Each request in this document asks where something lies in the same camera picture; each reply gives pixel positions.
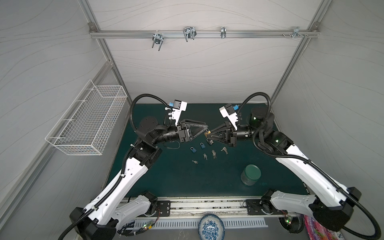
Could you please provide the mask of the black padlock with keys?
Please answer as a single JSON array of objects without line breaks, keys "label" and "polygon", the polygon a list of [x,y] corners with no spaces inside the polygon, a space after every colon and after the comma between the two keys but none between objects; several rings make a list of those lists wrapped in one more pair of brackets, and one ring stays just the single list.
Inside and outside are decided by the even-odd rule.
[{"label": "black padlock with keys", "polygon": [[214,144],[214,141],[210,138],[207,138],[207,142],[210,146]]}]

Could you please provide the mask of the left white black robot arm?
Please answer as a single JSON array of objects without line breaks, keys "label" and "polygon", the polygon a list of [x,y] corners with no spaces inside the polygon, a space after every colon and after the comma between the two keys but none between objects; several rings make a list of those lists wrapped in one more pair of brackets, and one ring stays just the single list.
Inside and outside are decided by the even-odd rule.
[{"label": "left white black robot arm", "polygon": [[[142,98],[152,98],[163,105],[167,112],[166,118],[174,121],[172,125],[160,125],[156,118],[145,117],[137,127],[134,123],[133,111],[136,103]],[[122,207],[121,200],[133,185],[152,167],[162,150],[159,143],[180,141],[190,142],[200,134],[208,131],[208,125],[194,120],[180,120],[181,113],[187,103],[174,101],[168,105],[161,98],[152,94],[141,94],[131,103],[129,120],[137,134],[137,140],[125,155],[120,172],[105,189],[84,208],[75,208],[71,214],[71,225],[59,236],[62,240],[75,230],[84,240],[111,240],[118,230],[130,220],[144,214],[152,214],[157,206],[157,197],[150,193],[138,196],[132,203]]]}]

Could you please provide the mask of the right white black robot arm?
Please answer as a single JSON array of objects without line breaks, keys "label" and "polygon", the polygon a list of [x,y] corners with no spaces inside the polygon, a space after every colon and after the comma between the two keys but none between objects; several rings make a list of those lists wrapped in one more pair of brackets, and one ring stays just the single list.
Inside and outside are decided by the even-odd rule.
[{"label": "right white black robot arm", "polygon": [[[266,106],[253,109],[248,124],[241,125],[239,118],[242,108],[249,100],[258,96],[266,99]],[[289,137],[275,131],[271,109],[272,102],[268,94],[253,93],[240,105],[227,104],[221,107],[221,115],[228,120],[206,134],[208,139],[229,147],[235,147],[238,141],[251,140],[260,152],[276,159],[313,191],[311,195],[297,195],[270,189],[261,197],[261,210],[267,215],[272,214],[274,210],[294,212],[314,218],[330,231],[345,230],[364,240],[380,239],[382,231],[379,223],[359,202],[362,193],[355,187],[348,188],[337,182],[308,159]],[[346,227],[355,207],[373,224],[375,232],[372,235],[364,235]]]}]

